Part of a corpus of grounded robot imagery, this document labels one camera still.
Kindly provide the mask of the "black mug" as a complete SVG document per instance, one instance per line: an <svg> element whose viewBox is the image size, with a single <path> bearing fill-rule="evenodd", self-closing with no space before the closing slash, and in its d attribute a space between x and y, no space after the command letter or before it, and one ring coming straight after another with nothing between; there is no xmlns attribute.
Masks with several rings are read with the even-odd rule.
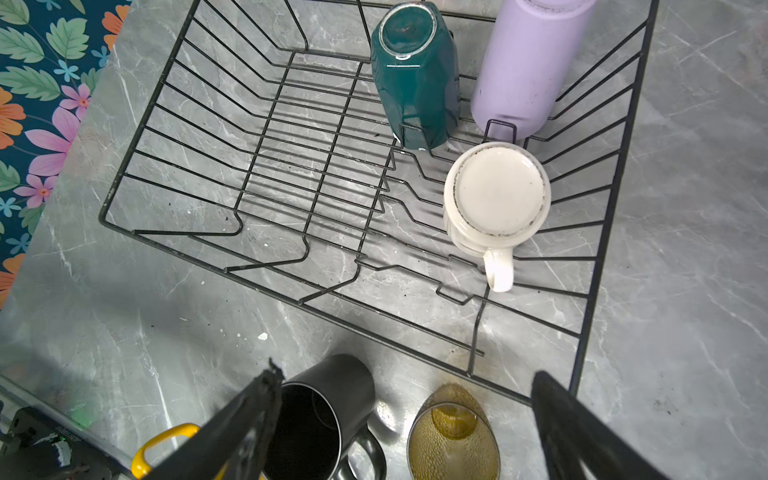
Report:
<svg viewBox="0 0 768 480"><path fill-rule="evenodd" d="M354 479L348 451L358 444L376 479L387 477L381 444L368 427L376 403L367 366L332 355L281 388L281 408L263 475L267 479Z"/></svg>

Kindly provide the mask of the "olive glass cup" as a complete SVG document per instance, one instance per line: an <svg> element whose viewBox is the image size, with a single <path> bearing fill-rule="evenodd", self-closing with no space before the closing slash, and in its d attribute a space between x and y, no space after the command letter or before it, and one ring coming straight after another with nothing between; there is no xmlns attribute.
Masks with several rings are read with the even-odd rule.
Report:
<svg viewBox="0 0 768 480"><path fill-rule="evenodd" d="M471 393L456 383L424 402L407 441L414 479L498 479L501 460L489 420Z"/></svg>

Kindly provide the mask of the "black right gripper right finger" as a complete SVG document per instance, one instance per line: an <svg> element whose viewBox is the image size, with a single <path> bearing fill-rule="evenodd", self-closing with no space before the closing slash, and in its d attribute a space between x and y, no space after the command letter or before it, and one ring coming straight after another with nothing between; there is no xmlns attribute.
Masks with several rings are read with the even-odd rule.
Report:
<svg viewBox="0 0 768 480"><path fill-rule="evenodd" d="M549 373L538 371L531 402L551 479L664 479Z"/></svg>

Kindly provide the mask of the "lilac cup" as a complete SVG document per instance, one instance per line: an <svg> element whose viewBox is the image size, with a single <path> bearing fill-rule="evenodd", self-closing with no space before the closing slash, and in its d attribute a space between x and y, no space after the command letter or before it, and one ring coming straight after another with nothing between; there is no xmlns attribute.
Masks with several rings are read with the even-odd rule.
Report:
<svg viewBox="0 0 768 480"><path fill-rule="evenodd" d="M595 1L504 1L470 110L494 140L514 142L547 122L578 53Z"/></svg>

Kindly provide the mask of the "green mug cream inside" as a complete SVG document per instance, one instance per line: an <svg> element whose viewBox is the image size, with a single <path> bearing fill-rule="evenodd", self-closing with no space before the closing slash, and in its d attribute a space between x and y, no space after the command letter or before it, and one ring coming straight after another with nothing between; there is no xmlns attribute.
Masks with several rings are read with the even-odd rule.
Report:
<svg viewBox="0 0 768 480"><path fill-rule="evenodd" d="M433 150L458 127L457 48L437 6L393 6L372 35L373 79L394 137L409 150Z"/></svg>

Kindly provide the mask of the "white mug red inside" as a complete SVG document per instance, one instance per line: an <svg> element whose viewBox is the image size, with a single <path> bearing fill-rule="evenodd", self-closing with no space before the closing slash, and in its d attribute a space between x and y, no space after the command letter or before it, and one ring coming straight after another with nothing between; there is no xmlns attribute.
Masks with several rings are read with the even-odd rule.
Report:
<svg viewBox="0 0 768 480"><path fill-rule="evenodd" d="M551 197L541 162L513 143L477 145L452 165L443 188L444 225L457 248L483 260L492 291L513 288L513 250L540 230Z"/></svg>

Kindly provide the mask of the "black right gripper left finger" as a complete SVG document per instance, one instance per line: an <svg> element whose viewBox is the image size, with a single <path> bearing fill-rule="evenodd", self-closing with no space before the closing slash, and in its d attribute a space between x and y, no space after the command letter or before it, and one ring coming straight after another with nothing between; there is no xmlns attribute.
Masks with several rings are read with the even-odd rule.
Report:
<svg viewBox="0 0 768 480"><path fill-rule="evenodd" d="M205 425L183 423L143 445L148 451L181 437L158 465L143 462L145 479L261 479L281 408L282 370L272 361Z"/></svg>

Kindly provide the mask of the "yellow mug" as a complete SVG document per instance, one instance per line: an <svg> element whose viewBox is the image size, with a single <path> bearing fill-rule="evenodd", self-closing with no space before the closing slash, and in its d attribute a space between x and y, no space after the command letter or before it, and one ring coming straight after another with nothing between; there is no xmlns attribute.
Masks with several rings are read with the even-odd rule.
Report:
<svg viewBox="0 0 768 480"><path fill-rule="evenodd" d="M197 424L182 423L155 435L133 456L130 473L136 479L224 479L229 461L215 458L215 452L203 452L202 439L195 439L200 431ZM174 443L179 450L167 448L167 456L160 462L154 451Z"/></svg>

